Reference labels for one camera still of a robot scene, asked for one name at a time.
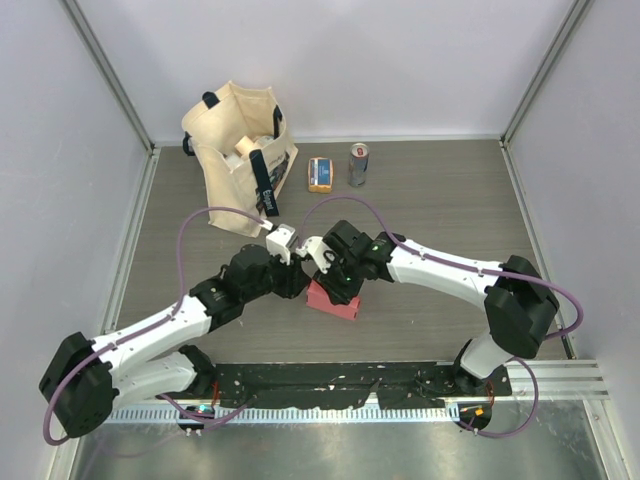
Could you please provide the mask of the pink paper box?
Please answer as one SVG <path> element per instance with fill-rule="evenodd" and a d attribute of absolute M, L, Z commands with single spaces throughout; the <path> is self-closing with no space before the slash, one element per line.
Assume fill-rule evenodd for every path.
<path fill-rule="evenodd" d="M 338 318 L 355 321 L 360 311 L 361 299 L 356 296 L 347 305 L 334 305 L 331 303 L 328 293 L 312 280 L 306 292 L 306 305 Z"/>

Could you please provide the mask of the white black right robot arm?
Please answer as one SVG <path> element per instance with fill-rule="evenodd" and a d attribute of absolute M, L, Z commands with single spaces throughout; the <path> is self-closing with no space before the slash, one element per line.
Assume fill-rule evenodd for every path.
<path fill-rule="evenodd" d="M 487 329 L 463 346 L 451 371 L 453 386 L 465 395 L 482 390 L 511 358 L 535 358 L 559 309 L 533 264 L 516 255 L 503 263 L 471 260 L 398 234 L 370 238 L 346 220 L 300 250 L 316 263 L 314 279 L 334 305 L 349 303 L 364 281 L 384 280 L 433 289 L 483 311 Z"/>

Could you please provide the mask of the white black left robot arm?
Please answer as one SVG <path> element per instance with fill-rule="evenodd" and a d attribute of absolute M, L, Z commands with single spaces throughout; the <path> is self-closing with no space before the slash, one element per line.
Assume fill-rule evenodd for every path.
<path fill-rule="evenodd" d="M 238 319 L 245 306 L 275 294 L 295 298 L 308 287 L 307 253 L 297 248 L 249 244 L 166 309 L 124 329 L 94 338 L 64 338 L 39 383 L 47 402 L 43 436 L 58 420 L 64 439 L 97 429 L 116 409 L 169 393 L 205 397 L 215 367 L 191 340 Z"/>

